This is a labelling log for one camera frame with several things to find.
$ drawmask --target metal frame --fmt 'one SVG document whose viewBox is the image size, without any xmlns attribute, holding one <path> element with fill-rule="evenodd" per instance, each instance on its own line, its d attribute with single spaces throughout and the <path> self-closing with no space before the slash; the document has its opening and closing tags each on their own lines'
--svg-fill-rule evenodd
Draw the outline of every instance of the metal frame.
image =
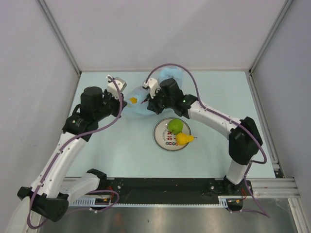
<svg viewBox="0 0 311 233">
<path fill-rule="evenodd" d="M 78 200 L 74 201 L 73 203 L 70 203 L 70 207 L 106 207 L 108 204 L 100 205 L 95 204 L 95 199 L 97 198 L 109 198 L 109 195 L 89 195 L 89 196 L 83 196 L 79 198 Z M 145 205 L 145 204 L 116 204 L 115 207 L 161 207 L 161 208 L 227 208 L 228 204 L 226 202 L 225 198 L 218 198 L 219 204 L 208 204 L 208 205 L 163 205 L 163 204 L 155 204 L 155 205 Z"/>
<path fill-rule="evenodd" d="M 79 66 L 72 54 L 72 52 L 69 49 L 69 46 L 66 42 L 66 40 L 64 39 L 64 36 L 62 35 L 54 17 L 52 16 L 51 11 L 49 10 L 45 0 L 36 0 L 38 3 L 38 6 L 40 7 L 40 9 L 42 10 L 48 24 L 50 25 L 53 33 L 55 34 L 57 40 L 60 43 L 60 46 L 64 49 L 66 55 L 68 56 L 74 70 L 76 71 L 76 73 L 78 74 L 78 77 L 80 77 L 81 75 L 81 70 L 79 69 Z M 264 114 L 264 110 L 262 107 L 262 104 L 260 102 L 260 98 L 258 96 L 257 93 L 257 89 L 256 86 L 254 84 L 254 80 L 253 80 L 253 72 L 256 69 L 259 61 L 261 60 L 262 56 L 264 55 L 265 51 L 267 50 L 271 40 L 273 39 L 276 31 L 278 30 L 280 24 L 282 23 L 283 19 L 285 18 L 286 14 L 288 13 L 290 7 L 292 6 L 294 0 L 286 0 L 286 2 L 283 5 L 283 8 L 281 9 L 279 15 L 277 16 L 277 19 L 275 20 L 273 26 L 271 27 L 271 30 L 268 33 L 268 36 L 266 37 L 262 47 L 260 48 L 254 62 L 252 63 L 249 72 L 245 72 L 246 76 L 247 76 L 247 81 L 249 83 L 249 87 L 250 87 L 250 91 L 254 100 L 254 104 L 256 107 L 256 111 L 258 113 L 259 116 L 259 121 L 260 124 L 262 126 L 262 131 L 267 143 L 267 147 L 268 147 L 268 151 L 269 151 L 269 155 L 271 157 L 271 162 L 273 164 L 273 168 L 276 171 L 276 175 L 278 175 L 278 171 L 281 172 L 281 176 L 282 175 L 282 170 L 280 168 L 279 165 L 279 159 L 278 159 L 278 155 L 276 152 L 276 148 L 274 146 L 274 142 L 273 142 L 273 138 L 271 135 L 271 132 L 269 130 L 268 127 L 268 123 L 267 123 L 267 119 L 266 116 Z M 64 182 L 71 182 L 75 180 L 75 178 L 65 178 Z M 296 223 L 296 227 L 298 229 L 299 233 L 307 233 L 309 232 L 309 229 L 311 229 L 308 220 L 305 217 L 305 213 L 303 210 L 303 204 L 296 186 L 296 183 L 294 181 L 293 178 L 291 179 L 249 179 L 252 183 L 253 186 L 253 191 L 254 191 L 254 196 L 256 198 L 287 198 L 288 202 L 290 204 L 291 210 L 292 210 L 292 214 L 294 216 L 294 220 Z M 217 205 L 217 207 L 224 207 L 225 206 L 225 196 L 219 196 L 219 202 L 220 204 Z M 116 205 L 118 207 L 142 207 L 142 205 L 125 205 L 125 204 L 119 204 Z M 167 205 L 165 207 L 177 207 L 175 205 Z M 203 206 L 196 206 L 196 207 L 216 207 L 215 205 L 203 205 Z M 36 221 L 40 220 L 39 215 L 35 216 Z"/>
<path fill-rule="evenodd" d="M 259 53 L 257 54 L 254 62 L 251 65 L 251 68 L 249 69 L 250 73 L 253 74 L 254 70 L 256 69 L 256 66 L 258 62 L 261 60 L 262 56 L 264 55 L 265 51 L 267 50 L 271 40 L 273 39 L 274 35 L 276 34 L 276 31 L 280 27 L 283 19 L 285 18 L 286 14 L 288 13 L 288 10 L 293 5 L 295 0 L 286 0 L 284 3 L 281 11 L 279 12 L 278 16 L 276 17 L 276 20 L 274 21 L 272 28 L 270 29 L 268 36 L 266 37 L 265 41 L 263 42 Z"/>
<path fill-rule="evenodd" d="M 81 70 L 79 69 L 79 66 L 74 58 L 74 56 L 72 55 L 72 52 L 70 51 L 70 48 L 62 34 L 62 32 L 60 31 L 50 9 L 48 8 L 48 5 L 46 4 L 45 0 L 36 0 L 43 15 L 45 16 L 48 24 L 50 25 L 53 33 L 55 34 L 57 40 L 59 41 L 61 47 L 64 49 L 66 55 L 68 56 L 74 70 L 76 71 L 76 73 L 78 74 L 78 76 L 80 77 L 81 75 Z"/>
</svg>

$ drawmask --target white robotic arm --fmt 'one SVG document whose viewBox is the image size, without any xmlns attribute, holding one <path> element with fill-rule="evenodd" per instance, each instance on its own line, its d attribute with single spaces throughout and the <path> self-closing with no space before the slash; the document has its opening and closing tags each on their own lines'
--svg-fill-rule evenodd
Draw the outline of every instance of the white robotic arm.
<svg viewBox="0 0 311 233">
<path fill-rule="evenodd" d="M 99 87 L 84 90 L 81 104 L 67 118 L 47 165 L 30 187 L 21 187 L 17 194 L 21 200 L 34 196 L 31 209 L 52 221 L 58 221 L 65 214 L 70 202 L 90 191 L 104 189 L 107 183 L 106 174 L 91 169 L 68 186 L 61 186 L 72 162 L 89 141 L 91 133 L 99 131 L 98 122 L 109 115 L 119 117 L 121 102 L 123 108 L 126 106 L 122 94 L 118 93 L 125 89 L 126 82 L 120 78 L 108 78 L 113 79 L 114 83 L 109 81 L 104 92 Z"/>
<path fill-rule="evenodd" d="M 225 180 L 228 181 L 230 189 L 238 188 L 249 162 L 259 149 L 237 124 L 250 131 L 262 145 L 262 139 L 253 119 L 246 117 L 241 120 L 228 116 L 200 102 L 193 95 L 184 95 L 173 78 L 162 81 L 160 85 L 155 79 L 149 78 L 143 86 L 152 90 L 147 96 L 147 109 L 160 114 L 165 108 L 172 108 L 178 116 L 202 122 L 229 140 L 229 155 L 232 161 Z"/>
</svg>

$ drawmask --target plate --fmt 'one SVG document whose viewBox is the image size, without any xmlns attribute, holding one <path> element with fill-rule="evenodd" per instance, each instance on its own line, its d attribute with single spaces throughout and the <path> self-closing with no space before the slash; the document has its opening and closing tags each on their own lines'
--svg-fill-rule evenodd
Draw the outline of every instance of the plate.
<svg viewBox="0 0 311 233">
<path fill-rule="evenodd" d="M 161 120 L 155 127 L 154 138 L 155 138 L 155 142 L 161 148 L 165 150 L 169 150 L 169 151 L 178 151 L 178 150 L 182 150 L 183 148 L 185 148 L 188 145 L 188 143 L 184 145 L 178 145 L 176 141 L 176 135 L 169 132 L 169 130 L 167 129 L 169 122 L 173 119 L 177 119 L 177 118 L 171 117 L 171 118 L 166 118 L 164 120 Z M 191 130 L 189 126 L 183 120 L 181 121 L 184 124 L 182 132 L 187 135 L 190 135 Z"/>
</svg>

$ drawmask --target gray wall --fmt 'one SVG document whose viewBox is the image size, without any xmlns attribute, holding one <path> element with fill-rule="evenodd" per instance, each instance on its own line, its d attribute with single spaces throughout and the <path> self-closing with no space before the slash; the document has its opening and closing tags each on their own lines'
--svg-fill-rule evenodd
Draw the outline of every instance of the gray wall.
<svg viewBox="0 0 311 233">
<path fill-rule="evenodd" d="M 53 152 L 78 77 L 35 0 L 0 1 L 0 232 Z"/>
<path fill-rule="evenodd" d="M 81 70 L 149 71 L 248 69 L 285 0 L 46 2 Z"/>
<path fill-rule="evenodd" d="M 311 1 L 296 1 L 254 72 L 287 177 L 311 217 Z"/>
</svg>

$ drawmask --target cable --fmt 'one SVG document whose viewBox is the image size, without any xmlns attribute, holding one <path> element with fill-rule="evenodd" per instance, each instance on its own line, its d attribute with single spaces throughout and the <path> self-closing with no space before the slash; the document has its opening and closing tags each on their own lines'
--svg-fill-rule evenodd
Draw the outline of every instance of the cable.
<svg viewBox="0 0 311 233">
<path fill-rule="evenodd" d="M 122 108 L 123 108 L 123 105 L 122 105 L 123 102 L 122 102 L 121 91 L 119 90 L 118 85 L 117 85 L 117 83 L 114 81 L 113 78 L 108 77 L 108 79 L 110 79 L 110 80 L 112 81 L 113 85 L 116 87 L 116 89 L 117 89 L 117 91 L 118 91 L 118 96 L 119 96 L 119 100 L 120 100 L 120 107 L 119 107 L 119 112 L 118 112 L 117 117 L 116 117 L 111 123 L 109 123 L 108 125 L 106 125 L 106 126 L 104 126 L 104 127 L 102 127 L 102 128 L 99 128 L 99 129 L 97 129 L 97 130 L 92 130 L 92 131 L 89 131 L 89 132 L 85 132 L 85 133 L 81 133 L 81 134 L 78 134 L 78 135 L 72 137 L 71 139 L 69 139 L 67 142 L 65 142 L 65 143 L 63 144 L 63 146 L 59 149 L 59 151 L 63 151 L 64 148 L 65 148 L 70 142 L 72 142 L 72 141 L 75 140 L 75 139 L 78 139 L 78 138 L 80 138 L 80 137 L 83 137 L 83 136 L 86 136 L 86 135 L 89 135 L 89 134 L 92 134 L 92 133 L 97 133 L 97 132 L 100 132 L 100 131 L 102 131 L 102 130 L 107 129 L 108 127 L 110 127 L 110 126 L 112 126 L 114 123 L 116 123 L 117 120 L 121 117 L 121 112 L 122 112 Z M 34 191 L 32 197 L 31 197 L 31 199 L 30 199 L 30 210 L 29 210 L 29 214 L 28 214 L 28 216 L 27 216 L 27 224 L 28 224 L 28 226 L 29 226 L 30 229 L 33 229 L 33 230 L 38 229 L 38 228 L 42 227 L 42 226 L 46 223 L 46 221 L 48 220 L 48 219 L 45 219 L 45 220 L 44 220 L 42 223 L 40 223 L 38 226 L 33 226 L 33 225 L 31 224 L 30 213 L 31 213 L 31 208 L 32 208 L 32 205 L 33 205 L 33 203 L 34 203 L 35 197 L 36 197 L 36 195 L 37 195 L 37 193 L 38 193 L 38 191 L 39 191 L 41 185 L 43 184 L 45 178 L 47 177 L 49 171 L 51 170 L 53 164 L 55 163 L 55 161 L 56 161 L 56 159 L 58 158 L 59 155 L 60 155 L 60 153 L 57 153 L 57 154 L 53 157 L 51 163 L 49 164 L 48 168 L 47 168 L 46 171 L 44 172 L 44 174 L 43 174 L 43 176 L 42 176 L 42 178 L 41 178 L 41 180 L 40 180 L 40 182 L 39 182 L 37 188 L 35 189 L 35 191 Z"/>
<path fill-rule="evenodd" d="M 223 114 L 221 114 L 221 113 L 218 113 L 218 112 L 214 111 L 213 109 L 208 108 L 207 106 L 205 106 L 205 105 L 203 104 L 203 102 L 201 101 L 201 98 L 200 98 L 198 85 L 197 85 L 197 83 L 196 83 L 196 81 L 195 81 L 195 79 L 194 79 L 194 76 L 190 73 L 190 71 L 189 71 L 187 68 L 185 68 L 185 67 L 183 67 L 183 66 L 181 66 L 181 65 L 175 64 L 175 63 L 166 63 L 166 64 L 163 64 L 163 65 L 160 65 L 160 66 L 154 68 L 154 69 L 149 73 L 149 75 L 148 75 L 148 77 L 147 77 L 145 83 L 147 83 L 148 79 L 150 79 L 151 75 L 152 75 L 156 70 L 158 70 L 158 69 L 160 69 L 160 68 L 162 68 L 162 67 L 167 67 L 167 66 L 175 66 L 175 67 L 182 68 L 183 70 L 185 70 L 185 71 L 189 74 L 189 76 L 191 77 L 191 79 L 192 79 L 192 81 L 193 81 L 193 84 L 194 84 L 194 87 L 195 87 L 195 92 L 196 92 L 196 95 L 197 95 L 197 97 L 198 97 L 198 101 L 199 101 L 200 105 L 201 105 L 205 110 L 207 110 L 207 111 L 209 111 L 209 112 L 211 112 L 211 113 L 213 113 L 213 114 L 215 114 L 215 115 L 217 115 L 217 116 L 219 116 L 219 117 L 221 117 L 221 118 L 223 118 L 223 119 L 225 119 L 225 120 L 227 120 L 227 121 L 232 122 L 232 123 L 235 124 L 236 126 L 240 127 L 242 130 L 244 130 L 244 131 L 251 137 L 251 139 L 256 143 L 257 147 L 259 148 L 259 150 L 261 151 L 261 153 L 262 153 L 262 155 L 263 155 L 263 161 L 251 160 L 251 161 L 250 161 L 251 163 L 265 164 L 265 163 L 267 162 L 267 155 L 266 155 L 266 153 L 263 151 L 261 145 L 259 144 L 259 142 L 257 141 L 257 139 L 256 139 L 243 125 L 241 125 L 240 123 L 238 123 L 238 122 L 236 122 L 236 121 L 234 121 L 234 120 L 228 118 L 227 116 L 225 116 L 225 115 L 223 115 Z"/>
<path fill-rule="evenodd" d="M 246 170 L 246 172 L 245 172 L 245 174 L 244 174 L 244 182 L 245 182 L 245 184 L 246 184 L 246 189 L 247 189 L 247 191 L 250 193 L 250 195 L 252 196 L 254 202 L 255 202 L 256 205 L 261 209 L 262 212 L 259 212 L 259 211 L 257 211 L 257 210 L 242 210 L 242 212 L 256 212 L 256 213 L 265 215 L 265 216 L 267 216 L 268 218 L 270 218 L 270 216 L 269 216 L 269 215 L 265 212 L 265 210 L 260 206 L 259 202 L 256 200 L 256 198 L 255 198 L 254 195 L 252 194 L 252 192 L 251 192 L 251 190 L 248 188 L 248 184 L 247 184 L 247 182 L 246 182 L 246 175 L 247 175 L 247 173 L 248 173 L 248 171 L 249 171 L 249 169 L 250 169 L 252 163 L 256 163 L 256 164 L 265 164 L 265 163 L 267 163 L 267 155 L 266 155 L 266 153 L 263 151 L 263 149 L 262 149 L 260 143 L 257 141 L 257 139 L 256 139 L 243 125 L 241 125 L 240 123 L 238 123 L 238 122 L 236 122 L 236 121 L 234 121 L 234 120 L 228 118 L 227 116 L 225 116 L 225 115 L 223 115 L 223 114 L 221 114 L 221 113 L 218 113 L 218 112 L 214 111 L 213 109 L 208 108 L 207 106 L 205 106 L 205 105 L 203 104 L 203 102 L 201 101 L 201 98 L 200 98 L 198 85 L 197 85 L 197 83 L 196 83 L 196 81 L 195 81 L 195 79 L 194 79 L 194 76 L 190 73 L 190 71 L 189 71 L 187 68 L 185 68 L 185 67 L 183 67 L 183 66 L 181 66 L 181 65 L 175 64 L 175 63 L 166 63 L 166 64 L 163 64 L 163 65 L 160 65 L 160 66 L 154 68 L 154 69 L 149 73 L 149 75 L 147 76 L 145 82 L 147 83 L 148 79 L 151 77 L 151 75 L 152 75 L 156 70 L 158 70 L 158 69 L 160 69 L 160 68 L 162 68 L 162 67 L 167 67 L 167 66 L 179 67 L 179 68 L 183 69 L 184 71 L 186 71 L 186 72 L 189 74 L 189 76 L 191 77 L 192 81 L 193 81 L 193 84 L 194 84 L 194 87 L 195 87 L 195 92 L 196 92 L 196 95 L 197 95 L 197 97 L 198 97 L 198 101 L 199 101 L 200 105 L 201 105 L 205 110 L 207 110 L 207 111 L 209 111 L 209 112 L 211 112 L 211 113 L 213 113 L 213 114 L 215 114 L 215 115 L 217 115 L 217 116 L 219 116 L 219 117 L 221 117 L 221 118 L 223 118 L 223 119 L 225 119 L 225 120 L 227 120 L 227 121 L 229 121 L 229 122 L 232 122 L 232 123 L 235 124 L 236 126 L 240 127 L 240 128 L 241 128 L 243 131 L 245 131 L 245 132 L 251 137 L 251 139 L 255 142 L 255 144 L 256 144 L 257 147 L 259 148 L 260 152 L 262 153 L 263 161 L 256 161 L 256 160 L 251 160 L 251 161 L 250 161 L 250 164 L 249 164 L 249 166 L 248 166 L 248 168 L 247 168 L 247 170 Z"/>
<path fill-rule="evenodd" d="M 245 196 L 245 197 L 243 197 L 242 200 L 245 200 L 245 199 L 247 198 L 247 194 L 246 194 L 246 192 L 244 191 L 244 189 L 241 189 L 241 192 L 242 192 L 242 195 Z"/>
<path fill-rule="evenodd" d="M 101 209 L 101 210 L 94 210 L 94 213 L 103 212 L 103 211 L 105 211 L 105 210 L 108 210 L 108 209 L 110 209 L 112 206 L 114 206 L 115 204 L 117 204 L 117 203 L 119 202 L 119 200 L 120 200 L 119 194 L 118 194 L 116 191 L 109 190 L 109 189 L 108 189 L 108 190 L 95 190 L 95 191 L 89 192 L 88 194 L 103 193 L 103 192 L 105 192 L 105 193 L 111 193 L 111 194 L 116 194 L 117 200 L 116 200 L 114 203 L 112 203 L 111 205 L 109 205 L 109 206 L 107 206 L 107 207 L 104 207 L 104 208 Z M 90 210 L 90 211 L 93 211 L 91 208 L 79 208 L 79 209 L 75 209 L 75 210 L 72 210 L 72 211 L 66 213 L 66 215 L 69 215 L 69 214 L 71 214 L 71 213 L 74 213 L 74 212 L 77 212 L 77 211 L 80 211 L 80 210 Z"/>
<path fill-rule="evenodd" d="M 113 191 L 113 189 L 112 189 L 111 186 L 108 186 L 107 189 Z M 113 192 L 110 193 L 110 200 L 113 199 L 114 195 L 115 195 L 115 194 L 114 194 Z M 90 208 L 91 208 L 92 210 L 103 210 L 103 209 L 107 208 L 107 206 L 105 206 L 105 207 L 90 207 Z"/>
</svg>

